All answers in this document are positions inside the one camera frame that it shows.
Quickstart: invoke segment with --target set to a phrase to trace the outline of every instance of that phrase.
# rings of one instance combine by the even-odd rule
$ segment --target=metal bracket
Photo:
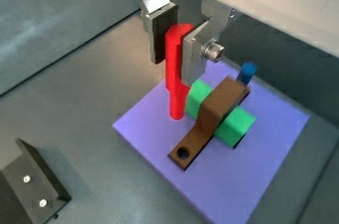
[[[217,40],[220,32],[227,27],[232,8],[216,0],[203,0],[201,12],[208,20],[183,41],[181,80],[187,85],[192,85],[204,74],[207,59],[217,62],[225,51]]]
[[[169,0],[140,0],[143,27],[148,33],[151,61],[163,61],[164,35],[177,23],[177,6]]]
[[[23,155],[0,171],[0,223],[47,223],[72,198],[37,150],[16,143]]]

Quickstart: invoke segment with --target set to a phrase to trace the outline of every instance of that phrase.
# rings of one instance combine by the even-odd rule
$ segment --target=screw
[[[219,45],[215,40],[211,40],[207,43],[205,49],[204,49],[205,58],[212,62],[217,62],[220,61],[223,57],[224,51],[225,51],[225,48],[221,45]]]
[[[47,199],[41,199],[39,202],[40,207],[45,207],[48,205]]]
[[[24,176],[24,182],[28,183],[31,181],[31,177],[28,175]]]

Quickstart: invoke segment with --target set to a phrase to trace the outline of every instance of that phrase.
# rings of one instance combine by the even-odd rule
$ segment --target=hole
[[[180,148],[177,151],[176,151],[176,155],[180,159],[188,159],[189,158],[189,152],[188,152],[188,149],[187,148]]]

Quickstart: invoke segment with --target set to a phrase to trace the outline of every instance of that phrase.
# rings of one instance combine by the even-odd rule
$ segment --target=metal plate with holes
[[[37,150],[16,141],[23,155],[0,171],[0,223],[47,223],[71,196]]]

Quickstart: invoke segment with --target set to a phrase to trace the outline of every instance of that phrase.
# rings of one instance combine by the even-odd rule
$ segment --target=black bracket
[[[0,223],[47,223],[72,198],[37,150],[16,144],[23,155],[0,171]]]

